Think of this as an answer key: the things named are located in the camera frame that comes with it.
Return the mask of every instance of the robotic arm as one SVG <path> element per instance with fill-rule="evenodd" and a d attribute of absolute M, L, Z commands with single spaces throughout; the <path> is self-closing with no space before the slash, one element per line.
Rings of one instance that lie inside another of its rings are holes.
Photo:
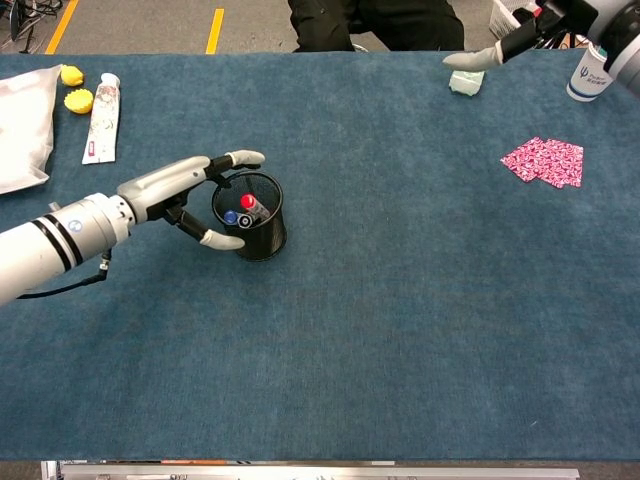
<path fill-rule="evenodd" d="M 608 54 L 605 71 L 640 96 L 640 0 L 536 0 L 537 16 L 477 53 L 455 53 L 444 63 L 478 72 L 497 67 L 561 31 L 586 36 Z"/>
<path fill-rule="evenodd" d="M 264 160 L 249 150 L 187 158 L 123 183 L 117 195 L 96 193 L 64 208 L 54 205 L 51 213 L 0 234 L 0 305 L 109 251 L 146 221 L 164 218 L 216 250 L 242 248 L 242 239 L 210 230 L 183 207 L 201 183 L 220 182 L 229 169 L 259 168 Z M 108 256 L 101 268 L 108 268 Z"/>

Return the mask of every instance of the paper cup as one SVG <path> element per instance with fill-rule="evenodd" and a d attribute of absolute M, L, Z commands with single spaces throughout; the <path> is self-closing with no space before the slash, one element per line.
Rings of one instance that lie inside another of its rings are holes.
<path fill-rule="evenodd" d="M 578 68 L 567 84 L 567 93 L 579 102 L 593 102 L 611 85 L 613 79 L 604 71 L 607 61 L 604 50 L 598 49 L 589 42 Z"/>

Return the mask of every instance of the yellow line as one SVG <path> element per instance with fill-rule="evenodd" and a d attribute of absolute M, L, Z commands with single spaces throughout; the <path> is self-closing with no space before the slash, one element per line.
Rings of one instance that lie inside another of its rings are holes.
<path fill-rule="evenodd" d="M 214 55 L 218 48 L 218 38 L 220 37 L 220 29 L 222 28 L 222 19 L 224 18 L 224 8 L 216 8 L 213 14 L 213 23 L 211 24 L 211 32 L 209 32 L 209 41 L 207 42 L 207 55 Z"/>
<path fill-rule="evenodd" d="M 51 37 L 51 41 L 45 50 L 45 55 L 53 55 L 56 53 L 56 48 L 58 48 L 58 44 L 62 39 L 62 35 L 64 35 L 64 31 L 67 29 L 67 25 L 71 21 L 71 16 L 73 15 L 73 11 L 78 6 L 79 0 L 69 0 L 69 4 L 67 5 L 66 10 L 64 11 L 64 15 L 60 19 L 60 23 L 56 28 L 56 31 L 53 33 L 53 37 Z"/>

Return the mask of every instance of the black mesh pen holder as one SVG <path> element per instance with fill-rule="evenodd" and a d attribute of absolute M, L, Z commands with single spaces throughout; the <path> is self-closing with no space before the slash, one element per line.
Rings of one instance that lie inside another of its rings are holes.
<path fill-rule="evenodd" d="M 247 213 L 241 206 L 242 196 L 247 193 L 264 205 L 271 215 L 267 219 L 253 217 L 249 228 L 227 223 L 225 213 L 228 211 Z M 245 171 L 227 177 L 213 193 L 211 208 L 228 235 L 244 240 L 244 247 L 236 253 L 247 260 L 268 260 L 287 242 L 287 230 L 282 219 L 282 188 L 269 175 Z"/>

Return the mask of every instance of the black pants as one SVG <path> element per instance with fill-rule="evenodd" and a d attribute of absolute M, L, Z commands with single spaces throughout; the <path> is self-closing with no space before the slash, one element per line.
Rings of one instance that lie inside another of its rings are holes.
<path fill-rule="evenodd" d="M 389 50 L 464 50 L 464 27 L 447 0 L 288 0 L 298 52 L 352 51 L 360 18 Z"/>

